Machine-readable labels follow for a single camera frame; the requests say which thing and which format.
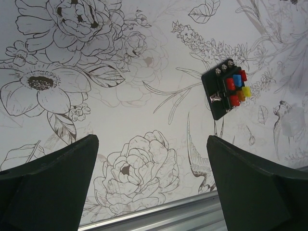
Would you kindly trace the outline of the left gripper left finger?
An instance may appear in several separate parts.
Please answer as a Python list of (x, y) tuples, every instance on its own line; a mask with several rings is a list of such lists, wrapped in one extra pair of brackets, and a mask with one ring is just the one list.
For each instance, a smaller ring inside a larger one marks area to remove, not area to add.
[(0, 173), (2, 231), (78, 230), (99, 139), (88, 135)]

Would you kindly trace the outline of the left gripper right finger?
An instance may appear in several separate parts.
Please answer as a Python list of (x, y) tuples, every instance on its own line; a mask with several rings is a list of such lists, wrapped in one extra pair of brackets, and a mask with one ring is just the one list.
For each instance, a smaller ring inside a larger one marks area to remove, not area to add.
[(308, 173), (274, 163), (217, 137), (207, 153), (230, 231), (306, 231)]

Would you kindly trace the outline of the red blade fuse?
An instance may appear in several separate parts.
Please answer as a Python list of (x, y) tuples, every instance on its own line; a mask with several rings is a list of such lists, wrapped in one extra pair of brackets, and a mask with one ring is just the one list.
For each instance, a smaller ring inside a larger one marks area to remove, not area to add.
[(241, 75), (242, 81), (243, 81), (243, 82), (246, 82), (246, 81), (247, 81), (247, 75), (246, 75), (245, 70), (240, 70), (240, 71), (239, 71), (239, 74)]
[(240, 100), (239, 100), (239, 97), (237, 95), (231, 95), (229, 97), (229, 100), (230, 100), (232, 107), (240, 106)]
[(227, 88), (229, 91), (235, 91), (236, 86), (234, 84), (233, 78), (226, 78)]

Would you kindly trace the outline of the orange blade fuse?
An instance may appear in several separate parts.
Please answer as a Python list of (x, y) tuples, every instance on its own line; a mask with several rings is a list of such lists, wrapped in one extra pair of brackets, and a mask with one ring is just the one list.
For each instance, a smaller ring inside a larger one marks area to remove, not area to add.
[(236, 94), (237, 94), (238, 100), (240, 102), (244, 102), (245, 101), (245, 95), (244, 95), (244, 92), (242, 90), (237, 90)]

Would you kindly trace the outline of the yellow blade fuse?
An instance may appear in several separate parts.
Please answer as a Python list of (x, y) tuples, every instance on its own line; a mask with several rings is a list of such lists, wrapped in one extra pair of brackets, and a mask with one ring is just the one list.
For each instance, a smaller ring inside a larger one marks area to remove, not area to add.
[(243, 94), (246, 98), (251, 97), (252, 94), (251, 94), (250, 87), (248, 87), (248, 86), (242, 87), (242, 91), (243, 91)]

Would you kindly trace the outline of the black fuse box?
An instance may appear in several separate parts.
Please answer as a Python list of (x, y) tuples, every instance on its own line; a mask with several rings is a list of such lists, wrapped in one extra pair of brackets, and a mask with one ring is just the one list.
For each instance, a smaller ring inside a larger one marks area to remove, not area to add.
[(243, 69), (237, 66), (233, 59), (226, 59), (202, 75), (202, 84), (214, 120), (221, 119), (236, 108), (232, 107), (229, 97), (237, 95), (237, 90), (242, 90), (242, 87), (248, 86), (247, 81), (242, 81), (242, 87), (236, 87), (235, 91), (228, 90), (226, 78), (232, 78), (233, 75), (239, 74), (240, 70)]

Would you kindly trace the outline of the blue blade fuse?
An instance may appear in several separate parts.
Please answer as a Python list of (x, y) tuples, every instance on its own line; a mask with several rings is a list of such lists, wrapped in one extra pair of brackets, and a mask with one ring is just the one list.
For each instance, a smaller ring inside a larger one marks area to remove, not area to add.
[(242, 76), (240, 74), (233, 75), (232, 78), (233, 78), (234, 85), (236, 87), (239, 87), (239, 88), (242, 87), (243, 82), (242, 82)]

